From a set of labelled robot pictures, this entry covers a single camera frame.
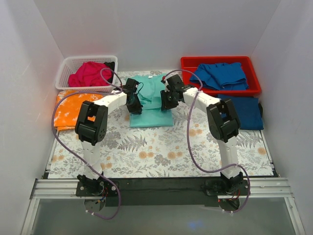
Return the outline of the blue crumpled t shirt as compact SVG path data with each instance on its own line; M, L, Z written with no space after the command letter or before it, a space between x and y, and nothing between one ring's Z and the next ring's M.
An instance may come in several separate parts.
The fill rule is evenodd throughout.
M198 77L204 88L217 91L245 91L249 88L242 64L239 62L200 64L194 74L189 81L199 84Z

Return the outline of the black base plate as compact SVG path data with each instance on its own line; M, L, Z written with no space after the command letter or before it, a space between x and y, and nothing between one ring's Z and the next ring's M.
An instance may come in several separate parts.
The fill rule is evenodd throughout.
M221 177L112 178L89 181L80 179L76 196L106 198L108 207L204 205L218 207L219 198L247 196L246 180L228 185Z

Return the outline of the aluminium mounting rail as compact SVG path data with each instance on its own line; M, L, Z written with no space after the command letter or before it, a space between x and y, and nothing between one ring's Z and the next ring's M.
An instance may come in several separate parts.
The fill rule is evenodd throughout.
M34 198L69 199L75 197L78 180L75 179L39 179L32 190ZM251 198L289 198L294 197L286 178L251 178Z

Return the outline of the black garment in basket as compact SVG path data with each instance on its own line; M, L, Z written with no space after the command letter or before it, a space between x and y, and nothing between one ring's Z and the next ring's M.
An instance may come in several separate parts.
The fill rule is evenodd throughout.
M104 65L106 69L103 70L102 74L107 81L112 83L114 77L114 73L112 71L115 68L115 62L105 62Z

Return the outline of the orange folded t shirt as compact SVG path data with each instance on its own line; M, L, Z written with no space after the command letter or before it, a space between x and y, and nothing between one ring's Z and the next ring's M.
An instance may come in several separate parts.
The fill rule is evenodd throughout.
M55 118L54 127L57 131L65 131L75 129L76 121L79 115L81 105L84 101L96 101L103 98L101 94L81 93L71 95L62 101L58 106Z

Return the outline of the floral table mat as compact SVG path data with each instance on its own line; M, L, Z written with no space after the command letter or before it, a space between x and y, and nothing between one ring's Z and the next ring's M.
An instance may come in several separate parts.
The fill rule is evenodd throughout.
M125 83L127 78L161 78L163 73L168 71L125 71L118 72L118 75ZM183 103L173 109L174 126L170 127L130 128L126 106L109 114L107 133L100 148L100 166L104 175L108 178L219 176L219 172L205 174L192 162L186 140L189 109ZM219 146L209 133L207 116L196 108L192 111L189 137L192 153L200 167L205 170L221 168ZM61 131L59 138L79 156L83 155L74 130ZM249 176L273 176L272 161L261 132L242 130L237 138L239 164ZM57 142L48 179L76 179L78 174L83 174L84 166Z

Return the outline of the teal t shirt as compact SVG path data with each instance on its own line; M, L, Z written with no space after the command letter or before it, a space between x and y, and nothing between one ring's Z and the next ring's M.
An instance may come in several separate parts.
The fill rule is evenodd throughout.
M165 85L161 82L163 74L135 75L133 79L140 83L138 94L142 107L141 114L130 115L131 128L163 127L173 126L173 116L171 110L161 110L161 91Z

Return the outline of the navy folded t shirt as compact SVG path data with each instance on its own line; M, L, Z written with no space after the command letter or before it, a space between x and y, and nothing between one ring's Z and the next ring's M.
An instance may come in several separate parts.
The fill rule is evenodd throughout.
M230 99L238 114L242 130L263 130L264 125L259 107L259 99L253 97L235 97L219 94L219 99Z

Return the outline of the red plastic bin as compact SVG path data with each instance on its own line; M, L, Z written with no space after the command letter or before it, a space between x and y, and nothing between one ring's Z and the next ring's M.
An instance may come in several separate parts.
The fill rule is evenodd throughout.
M230 96L258 96L262 92L253 64L248 56L183 56L180 59L181 69L184 70L182 72L183 82L185 84L190 83L191 74L189 72L194 72L199 64L215 64L222 62L229 64L235 62L241 63L249 88L245 91L216 91L209 88L202 88L204 93L211 96L217 96L218 94Z

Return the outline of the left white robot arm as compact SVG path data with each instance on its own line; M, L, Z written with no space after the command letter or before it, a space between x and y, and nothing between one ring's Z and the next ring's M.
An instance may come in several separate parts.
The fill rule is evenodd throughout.
M78 175L78 180L92 195L101 195L105 190L100 164L100 145L107 132L108 115L124 105L129 113L141 114L143 106L137 94L139 84L129 78L125 85L116 88L109 95L93 102L84 101L81 105L75 133L81 141L82 159L86 166L84 174Z

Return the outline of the magenta t shirt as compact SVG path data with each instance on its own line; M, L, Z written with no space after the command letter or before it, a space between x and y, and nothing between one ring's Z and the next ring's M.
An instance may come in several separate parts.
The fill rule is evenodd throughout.
M108 86L107 80L103 76L105 65L97 62L85 62L68 78L69 87L97 87Z

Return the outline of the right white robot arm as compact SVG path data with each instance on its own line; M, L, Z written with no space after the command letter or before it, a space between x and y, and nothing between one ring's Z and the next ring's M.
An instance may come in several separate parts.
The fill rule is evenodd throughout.
M194 86L185 85L177 74L169 78L164 76L161 82L165 85L165 90L160 92L163 111L177 107L180 102L190 106L187 118L187 146L194 165L205 173L220 173L220 178L210 183L207 190L216 193L239 192L244 181L236 147L241 124L232 101L214 98ZM193 156L189 126L194 108L207 114L209 131L219 146L222 164L220 169L205 170L197 164Z

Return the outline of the white plastic basket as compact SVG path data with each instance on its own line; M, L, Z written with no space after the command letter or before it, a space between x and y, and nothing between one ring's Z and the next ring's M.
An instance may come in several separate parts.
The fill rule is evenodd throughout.
M72 56L67 57L62 62L56 77L55 87L58 90L76 90L84 92L99 92L110 93L114 87L108 86L83 86L83 87L70 87L68 84L69 76L75 74L77 70L86 62L96 62L104 64L105 62L114 62L114 72L118 70L118 59L114 55L92 55L92 56Z

